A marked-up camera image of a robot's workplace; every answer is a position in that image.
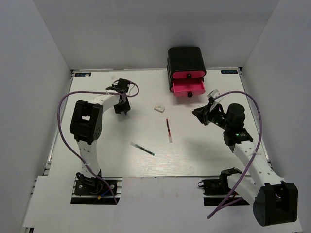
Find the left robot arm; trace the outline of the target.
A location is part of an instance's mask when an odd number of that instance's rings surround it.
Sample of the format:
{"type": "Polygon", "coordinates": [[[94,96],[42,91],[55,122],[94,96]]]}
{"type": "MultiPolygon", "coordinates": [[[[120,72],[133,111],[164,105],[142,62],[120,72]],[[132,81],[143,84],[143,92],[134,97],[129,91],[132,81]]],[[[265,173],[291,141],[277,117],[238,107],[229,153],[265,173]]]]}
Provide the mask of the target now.
{"type": "Polygon", "coordinates": [[[113,108],[116,114],[127,114],[131,109],[127,94],[131,82],[119,79],[106,89],[105,94],[91,100],[79,100],[75,104],[70,124],[70,133],[74,136],[82,158],[80,177],[88,177],[86,188],[93,194],[102,190],[103,182],[98,164],[97,139],[102,133],[103,113],[113,108]]]}

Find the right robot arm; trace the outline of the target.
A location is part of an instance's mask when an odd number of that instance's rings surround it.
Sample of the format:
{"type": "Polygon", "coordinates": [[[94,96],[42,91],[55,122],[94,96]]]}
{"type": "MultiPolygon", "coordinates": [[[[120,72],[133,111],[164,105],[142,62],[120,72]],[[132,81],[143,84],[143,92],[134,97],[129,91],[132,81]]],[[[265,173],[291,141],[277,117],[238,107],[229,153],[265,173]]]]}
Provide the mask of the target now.
{"type": "Polygon", "coordinates": [[[224,193],[237,192],[253,209],[261,226],[297,221],[298,189],[287,183],[256,153],[253,138],[244,128],[245,109],[233,103],[226,112],[220,104],[196,108],[192,114],[204,125],[213,123],[223,129],[224,142],[243,163],[252,179],[242,177],[236,168],[223,170],[219,187],[224,193]]]}

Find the pink drawer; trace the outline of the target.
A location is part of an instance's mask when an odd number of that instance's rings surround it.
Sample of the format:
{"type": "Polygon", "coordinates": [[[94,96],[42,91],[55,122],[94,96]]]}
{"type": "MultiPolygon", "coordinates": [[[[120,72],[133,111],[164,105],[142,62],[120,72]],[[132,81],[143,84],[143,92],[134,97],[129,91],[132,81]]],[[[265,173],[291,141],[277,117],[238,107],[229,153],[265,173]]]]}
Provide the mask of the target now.
{"type": "Polygon", "coordinates": [[[176,97],[189,97],[202,95],[206,92],[202,78],[173,79],[170,91],[176,97]]]}
{"type": "Polygon", "coordinates": [[[205,71],[177,71],[172,74],[174,79],[202,78],[206,75],[205,71]]]}

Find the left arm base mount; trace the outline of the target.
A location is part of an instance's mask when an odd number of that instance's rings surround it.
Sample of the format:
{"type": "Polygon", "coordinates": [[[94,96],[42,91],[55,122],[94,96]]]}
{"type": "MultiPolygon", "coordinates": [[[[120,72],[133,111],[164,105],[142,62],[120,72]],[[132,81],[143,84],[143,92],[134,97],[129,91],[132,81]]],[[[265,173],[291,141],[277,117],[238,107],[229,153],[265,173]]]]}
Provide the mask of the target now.
{"type": "Polygon", "coordinates": [[[80,172],[71,195],[74,205],[116,205],[121,197],[122,178],[108,178],[106,183],[98,178],[86,177],[80,172]]]}

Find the pink top drawer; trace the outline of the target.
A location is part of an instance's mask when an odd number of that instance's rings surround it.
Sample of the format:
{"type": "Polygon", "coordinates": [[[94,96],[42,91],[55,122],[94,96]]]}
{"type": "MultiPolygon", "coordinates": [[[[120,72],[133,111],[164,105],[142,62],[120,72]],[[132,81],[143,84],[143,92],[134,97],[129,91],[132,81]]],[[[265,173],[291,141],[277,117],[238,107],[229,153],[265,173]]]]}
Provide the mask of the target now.
{"type": "Polygon", "coordinates": [[[205,71],[177,71],[172,74],[174,79],[202,78],[206,75],[205,71]]]}

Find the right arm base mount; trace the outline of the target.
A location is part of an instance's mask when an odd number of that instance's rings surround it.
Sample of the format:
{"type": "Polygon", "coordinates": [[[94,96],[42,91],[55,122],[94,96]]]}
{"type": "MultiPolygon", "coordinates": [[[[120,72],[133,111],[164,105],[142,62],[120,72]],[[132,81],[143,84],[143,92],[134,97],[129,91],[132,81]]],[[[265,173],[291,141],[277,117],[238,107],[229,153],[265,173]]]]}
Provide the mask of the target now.
{"type": "Polygon", "coordinates": [[[203,179],[198,182],[198,187],[203,190],[204,206],[217,207],[229,193],[228,176],[242,174],[237,168],[223,170],[216,178],[203,179]]]}

